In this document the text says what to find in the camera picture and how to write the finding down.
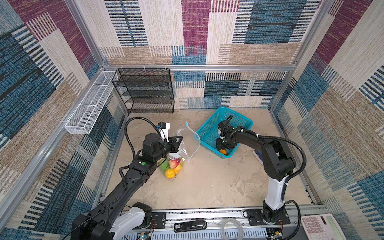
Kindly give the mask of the red toy strawberry fruit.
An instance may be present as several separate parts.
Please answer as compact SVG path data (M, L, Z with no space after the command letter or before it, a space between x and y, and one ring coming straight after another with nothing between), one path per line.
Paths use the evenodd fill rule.
M181 159L180 158L177 158L175 160L169 160L169 165L170 165L170 168L171 169L175 169L178 167L178 165L180 165L180 162L181 162Z

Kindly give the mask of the teal plastic basket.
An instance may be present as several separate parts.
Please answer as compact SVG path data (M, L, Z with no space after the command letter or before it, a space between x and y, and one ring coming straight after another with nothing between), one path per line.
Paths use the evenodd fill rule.
M230 129L243 127L250 130L254 125L254 122L244 115L225 107L219 107L197 130L197 134L201 140L201 145L222 159L231 158L238 148L235 147L234 149L226 150L225 154L222 154L219 150L217 150L216 139L221 139L220 131L223 131L222 128L225 123L228 122L228 118L230 116L232 117L226 125L226 127L229 127Z

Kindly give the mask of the clear zip top bag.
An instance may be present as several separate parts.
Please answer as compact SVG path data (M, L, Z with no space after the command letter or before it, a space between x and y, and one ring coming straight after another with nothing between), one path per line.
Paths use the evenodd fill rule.
M183 141L182 141L182 143L181 143L181 145L179 147L178 153L181 155L181 158L180 158L181 162L180 162L180 164L184 167L184 165L186 163L188 163L193 158L193 156L196 154L196 152L200 148L200 146L201 146L201 139L200 139L199 135L194 130L192 130L190 128L188 122L185 123L184 127L181 127L181 128L179 128L176 131L176 136L182 136L183 137ZM160 165L165 160L170 160L169 159L169 154L165 158L160 159L158 161L158 166L160 167Z

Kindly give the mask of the light green toy pear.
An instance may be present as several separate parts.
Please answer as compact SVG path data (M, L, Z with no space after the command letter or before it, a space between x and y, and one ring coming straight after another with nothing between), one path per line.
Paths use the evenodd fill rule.
M165 160L161 165L160 165L160 170L162 171L162 172L166 172L167 171L167 169L170 169L171 167L170 167L170 164L169 164L169 160Z

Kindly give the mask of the yellow toy lemon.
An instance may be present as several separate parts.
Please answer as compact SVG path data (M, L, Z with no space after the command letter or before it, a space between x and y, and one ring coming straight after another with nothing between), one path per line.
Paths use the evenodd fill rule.
M177 167L174 168L174 172L176 175L182 170L182 167L183 166L181 164L179 164Z

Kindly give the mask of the yellow toy pear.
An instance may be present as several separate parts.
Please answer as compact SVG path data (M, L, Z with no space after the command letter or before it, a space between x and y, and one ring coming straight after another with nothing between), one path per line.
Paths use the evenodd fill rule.
M174 169L166 169L165 171L165 176L168 178L168 179L172 179L176 176L176 172Z

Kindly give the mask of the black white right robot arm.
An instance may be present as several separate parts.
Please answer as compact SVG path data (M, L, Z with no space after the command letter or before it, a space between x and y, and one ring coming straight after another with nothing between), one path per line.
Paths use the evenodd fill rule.
M262 137L241 126L234 128L229 119L218 124L218 133L218 150L232 150L238 144L243 144L262 154L263 167L269 177L269 183L261 216L266 224L274 224L285 214L286 179L293 175L297 166L288 143L282 138Z

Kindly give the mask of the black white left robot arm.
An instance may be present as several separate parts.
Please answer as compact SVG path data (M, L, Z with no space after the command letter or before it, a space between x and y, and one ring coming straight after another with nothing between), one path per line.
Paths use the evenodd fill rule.
M134 228L150 223L149 206L132 207L122 216L120 213L134 193L147 182L158 167L158 161L169 153L177 153L183 137L162 140L159 134L148 134L141 153L128 165L122 181L88 214L78 215L72 223L72 240L122 240Z

